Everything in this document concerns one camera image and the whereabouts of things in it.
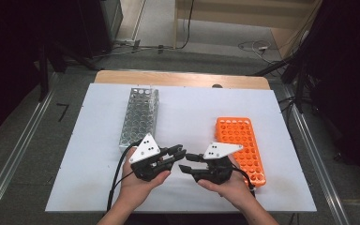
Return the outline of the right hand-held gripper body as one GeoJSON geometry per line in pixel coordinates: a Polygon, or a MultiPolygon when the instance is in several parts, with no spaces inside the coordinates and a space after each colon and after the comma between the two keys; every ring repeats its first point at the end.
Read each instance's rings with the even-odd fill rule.
{"type": "Polygon", "coordinates": [[[201,172],[193,174],[196,182],[200,179],[208,180],[214,184],[223,184],[228,181],[233,172],[233,164],[229,155],[242,150],[242,144],[232,144],[224,142],[212,142],[208,145],[207,150],[203,153],[206,169],[198,169],[201,172]]]}

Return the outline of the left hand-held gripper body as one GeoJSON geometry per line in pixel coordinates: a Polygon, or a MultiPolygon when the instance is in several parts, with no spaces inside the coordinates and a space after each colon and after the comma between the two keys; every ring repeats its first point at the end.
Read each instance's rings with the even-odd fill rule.
{"type": "Polygon", "coordinates": [[[162,158],[168,155],[168,148],[160,148],[154,137],[148,133],[138,145],[128,162],[136,177],[150,182],[160,173],[170,171],[173,167],[173,159],[162,158]]]}

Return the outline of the silver metal test tube rack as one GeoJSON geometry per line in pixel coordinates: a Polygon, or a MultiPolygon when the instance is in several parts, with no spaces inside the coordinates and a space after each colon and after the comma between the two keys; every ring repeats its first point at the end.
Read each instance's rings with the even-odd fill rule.
{"type": "Polygon", "coordinates": [[[150,94],[150,88],[131,88],[127,111],[119,140],[124,152],[132,143],[142,140],[147,133],[155,135],[159,106],[159,91],[150,94]]]}

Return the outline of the orange plastic test tube rack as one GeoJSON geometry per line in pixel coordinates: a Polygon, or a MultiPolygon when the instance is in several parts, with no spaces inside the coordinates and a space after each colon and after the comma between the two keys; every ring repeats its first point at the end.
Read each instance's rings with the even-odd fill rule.
{"type": "Polygon", "coordinates": [[[259,147],[249,118],[219,117],[215,137],[220,143],[242,144],[244,148],[233,154],[240,169],[248,175],[256,188],[266,184],[259,147]]]}

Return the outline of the person's left hand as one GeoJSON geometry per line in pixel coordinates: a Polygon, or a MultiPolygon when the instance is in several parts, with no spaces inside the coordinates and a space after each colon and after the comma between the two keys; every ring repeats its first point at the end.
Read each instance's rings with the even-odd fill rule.
{"type": "Polygon", "coordinates": [[[127,153],[123,165],[123,180],[121,181],[120,192],[115,202],[115,205],[119,205],[121,208],[127,208],[130,211],[139,207],[147,199],[150,192],[154,188],[162,185],[171,174],[170,171],[161,172],[156,178],[149,182],[137,178],[129,163],[129,159],[135,150],[136,147],[132,147],[127,153]]]}

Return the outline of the person's right hand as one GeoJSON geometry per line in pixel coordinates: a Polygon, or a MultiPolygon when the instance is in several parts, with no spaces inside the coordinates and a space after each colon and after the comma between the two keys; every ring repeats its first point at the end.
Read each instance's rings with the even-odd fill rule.
{"type": "Polygon", "coordinates": [[[203,179],[200,179],[198,184],[207,190],[216,192],[241,211],[250,209],[255,201],[244,181],[244,176],[238,171],[233,171],[231,178],[221,185],[203,179]]]}

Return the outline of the white board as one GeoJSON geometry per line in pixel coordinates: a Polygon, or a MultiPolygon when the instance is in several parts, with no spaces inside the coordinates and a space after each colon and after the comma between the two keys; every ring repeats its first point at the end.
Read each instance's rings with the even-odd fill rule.
{"type": "MultiPolygon", "coordinates": [[[[119,139],[129,84],[90,84],[56,176],[49,212],[103,212],[121,157],[119,139]]],[[[160,86],[155,139],[182,144],[190,153],[207,149],[220,116],[247,117],[254,129],[266,183],[256,191],[270,212],[316,209],[276,96],[271,90],[160,86]]],[[[172,168],[163,185],[139,207],[141,213],[230,213],[216,193],[172,168]]]]}

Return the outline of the wooden table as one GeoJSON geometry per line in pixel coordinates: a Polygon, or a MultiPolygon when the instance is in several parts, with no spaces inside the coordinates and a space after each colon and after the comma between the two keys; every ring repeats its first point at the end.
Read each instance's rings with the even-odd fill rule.
{"type": "Polygon", "coordinates": [[[138,70],[101,70],[97,73],[95,83],[270,89],[264,77],[138,70]]]}

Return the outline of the black metal stand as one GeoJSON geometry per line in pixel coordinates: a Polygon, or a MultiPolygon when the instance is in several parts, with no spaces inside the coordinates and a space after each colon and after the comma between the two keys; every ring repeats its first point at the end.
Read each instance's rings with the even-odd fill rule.
{"type": "Polygon", "coordinates": [[[278,68],[283,67],[285,67],[285,71],[281,75],[281,81],[289,84],[296,80],[296,91],[294,97],[291,99],[291,103],[293,103],[296,106],[296,109],[303,114],[302,104],[307,102],[303,95],[308,75],[305,56],[301,52],[293,53],[291,56],[288,56],[285,59],[254,73],[254,76],[262,77],[278,68]]]}
{"type": "Polygon", "coordinates": [[[38,44],[38,70],[40,78],[40,95],[39,102],[45,99],[49,93],[49,79],[48,79],[48,63],[51,63],[53,69],[58,72],[65,72],[67,64],[63,59],[63,54],[74,59],[79,64],[93,71],[100,71],[101,68],[88,62],[86,59],[67,48],[57,41],[43,40],[38,44]]]}

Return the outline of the dark cabinet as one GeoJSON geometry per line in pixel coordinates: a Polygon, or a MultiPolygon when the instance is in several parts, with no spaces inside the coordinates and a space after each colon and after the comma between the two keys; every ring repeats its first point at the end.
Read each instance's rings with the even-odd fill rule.
{"type": "Polygon", "coordinates": [[[110,52],[118,34],[123,11],[120,0],[78,0],[89,57],[110,52]]]}

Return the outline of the light wooden furniture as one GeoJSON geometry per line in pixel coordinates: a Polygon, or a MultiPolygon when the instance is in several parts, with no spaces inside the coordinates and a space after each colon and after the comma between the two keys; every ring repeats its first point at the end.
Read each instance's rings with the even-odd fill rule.
{"type": "Polygon", "coordinates": [[[269,27],[282,57],[290,56],[303,39],[323,0],[174,0],[172,44],[177,46],[178,20],[269,27]]]}

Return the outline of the black curtain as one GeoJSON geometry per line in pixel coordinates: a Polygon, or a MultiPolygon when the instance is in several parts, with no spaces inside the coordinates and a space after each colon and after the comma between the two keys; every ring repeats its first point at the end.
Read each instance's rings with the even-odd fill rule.
{"type": "Polygon", "coordinates": [[[53,68],[67,65],[58,30],[74,0],[0,0],[0,127],[43,80],[35,63],[45,55],[53,68]]]}
{"type": "Polygon", "coordinates": [[[300,56],[318,80],[310,97],[330,122],[335,146],[360,167],[360,0],[322,0],[300,56]]]}

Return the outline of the metal floor rail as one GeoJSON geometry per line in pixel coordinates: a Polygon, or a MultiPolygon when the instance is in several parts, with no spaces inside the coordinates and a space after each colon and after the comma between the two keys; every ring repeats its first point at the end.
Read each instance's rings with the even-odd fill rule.
{"type": "Polygon", "coordinates": [[[23,155],[26,152],[29,143],[31,142],[36,130],[38,129],[39,123],[42,120],[43,115],[48,109],[48,106],[56,91],[56,86],[60,82],[61,78],[62,75],[60,73],[54,72],[52,74],[48,82],[48,85],[51,87],[51,89],[46,94],[46,97],[37,104],[25,128],[23,129],[19,140],[16,142],[14,148],[11,150],[3,169],[0,171],[0,201],[4,196],[8,185],[14,173],[16,172],[20,162],[22,161],[23,155]]]}
{"type": "Polygon", "coordinates": [[[351,222],[341,202],[341,199],[338,196],[335,185],[330,177],[329,172],[327,171],[326,166],[324,165],[317,144],[312,137],[312,134],[308,127],[308,123],[305,118],[305,114],[303,113],[301,103],[293,104],[292,116],[301,134],[311,164],[314,168],[314,171],[322,188],[323,196],[331,211],[332,217],[336,225],[351,225],[351,222]]]}

